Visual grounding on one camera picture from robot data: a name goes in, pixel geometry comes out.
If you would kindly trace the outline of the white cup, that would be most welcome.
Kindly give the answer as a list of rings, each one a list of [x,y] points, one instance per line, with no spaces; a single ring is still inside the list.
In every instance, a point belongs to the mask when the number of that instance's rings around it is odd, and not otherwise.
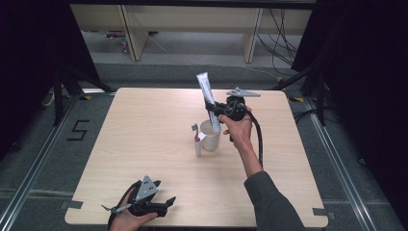
[[[212,123],[210,120],[203,121],[198,125],[198,132],[200,142],[194,142],[195,155],[200,156],[201,150],[214,151],[219,145],[220,132],[213,131]]]

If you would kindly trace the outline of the grey tape piece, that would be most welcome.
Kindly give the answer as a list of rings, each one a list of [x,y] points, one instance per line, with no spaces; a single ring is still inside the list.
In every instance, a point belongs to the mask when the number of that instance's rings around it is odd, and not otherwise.
[[[328,219],[337,219],[336,214],[327,212],[324,208],[312,208],[314,216],[326,216]]]

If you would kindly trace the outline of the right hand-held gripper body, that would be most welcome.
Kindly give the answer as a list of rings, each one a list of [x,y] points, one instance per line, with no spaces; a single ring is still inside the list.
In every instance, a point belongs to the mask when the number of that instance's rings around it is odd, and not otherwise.
[[[246,97],[260,97],[259,93],[249,90],[235,88],[227,92],[225,103],[216,102],[213,106],[213,113],[216,116],[225,115],[235,121],[240,121],[246,114]]]

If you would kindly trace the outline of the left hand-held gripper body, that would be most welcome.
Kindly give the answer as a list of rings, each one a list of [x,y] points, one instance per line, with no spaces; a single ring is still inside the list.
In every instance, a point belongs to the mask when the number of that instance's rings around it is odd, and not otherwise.
[[[158,205],[152,201],[159,190],[156,189],[151,178],[147,175],[136,183],[134,190],[128,199],[130,204],[129,212],[136,217],[141,217],[149,213],[157,213]]]

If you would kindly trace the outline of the person's left hand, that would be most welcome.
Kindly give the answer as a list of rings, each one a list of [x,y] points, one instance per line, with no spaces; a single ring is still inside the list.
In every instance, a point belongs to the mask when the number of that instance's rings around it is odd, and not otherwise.
[[[141,217],[133,216],[128,210],[116,214],[109,226],[109,231],[138,231],[141,226],[158,216],[157,213],[149,213]]]

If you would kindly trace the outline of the black curtain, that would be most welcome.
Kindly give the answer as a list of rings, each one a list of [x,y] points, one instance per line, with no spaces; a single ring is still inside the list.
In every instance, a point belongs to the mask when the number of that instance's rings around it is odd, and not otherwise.
[[[67,0],[0,0],[0,161],[62,72],[100,82]]]
[[[318,59],[344,126],[408,229],[408,0],[316,0],[293,69]]]

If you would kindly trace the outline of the beige wooden furniture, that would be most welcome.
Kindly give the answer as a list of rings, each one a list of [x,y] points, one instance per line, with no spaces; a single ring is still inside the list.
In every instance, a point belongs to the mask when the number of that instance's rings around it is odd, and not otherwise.
[[[122,31],[131,59],[138,61],[149,32],[231,33],[242,36],[242,51],[252,61],[255,39],[260,34],[301,36],[309,10],[261,8],[166,7],[72,4],[83,31]]]

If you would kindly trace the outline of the person's right hand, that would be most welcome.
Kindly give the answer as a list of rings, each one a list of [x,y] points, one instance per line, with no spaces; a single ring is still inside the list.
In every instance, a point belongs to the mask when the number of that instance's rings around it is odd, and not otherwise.
[[[246,114],[240,121],[235,121],[227,115],[220,115],[218,119],[227,126],[223,134],[231,136],[234,146],[240,153],[253,150],[251,142],[252,120],[249,114]]]

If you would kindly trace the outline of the aluminium floor rail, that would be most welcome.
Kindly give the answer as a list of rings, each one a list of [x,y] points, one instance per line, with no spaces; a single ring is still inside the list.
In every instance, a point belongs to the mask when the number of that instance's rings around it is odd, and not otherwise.
[[[37,182],[38,176],[49,158],[51,150],[55,146],[56,141],[64,128],[66,120],[68,119],[78,100],[79,96],[71,96],[64,105],[62,118],[51,128],[50,133],[42,145],[37,157],[34,159],[34,162],[30,166],[19,187],[14,191],[13,197],[5,211],[0,216],[0,231],[10,231],[12,228],[13,223],[21,211],[28,194],[30,193],[34,184]]]
[[[320,122],[317,115],[311,115],[311,119],[362,230],[378,231],[370,210],[351,179],[326,127]]]

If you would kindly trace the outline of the black metal stand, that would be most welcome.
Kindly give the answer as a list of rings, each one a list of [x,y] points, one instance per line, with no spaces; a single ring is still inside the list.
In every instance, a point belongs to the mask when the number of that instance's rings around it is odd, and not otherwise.
[[[301,94],[303,96],[310,96],[313,92],[317,94],[317,117],[320,125],[324,126],[324,76],[317,64],[311,64],[288,80],[279,83],[272,90],[285,89],[302,78],[305,78],[305,81],[300,90]]]
[[[63,107],[63,89],[66,89],[70,95],[79,96],[84,94],[79,82],[88,82],[103,91],[116,92],[116,89],[109,87],[102,83],[98,76],[92,77],[87,73],[70,67],[68,65],[61,65],[56,69],[54,77],[54,100],[55,100],[55,121],[54,125],[58,125],[64,117]]]

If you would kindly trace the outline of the white purple toothpaste tube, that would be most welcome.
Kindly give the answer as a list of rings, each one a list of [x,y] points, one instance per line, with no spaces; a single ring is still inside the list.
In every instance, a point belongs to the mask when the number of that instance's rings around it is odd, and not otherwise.
[[[204,99],[207,99],[208,101],[210,101],[211,103],[215,105],[215,99],[212,94],[211,85],[208,79],[208,73],[203,72],[203,73],[197,74],[196,78],[203,92]],[[220,126],[218,117],[215,117],[215,116],[210,117],[210,121],[212,123],[213,131],[216,133],[220,132],[221,126]]]

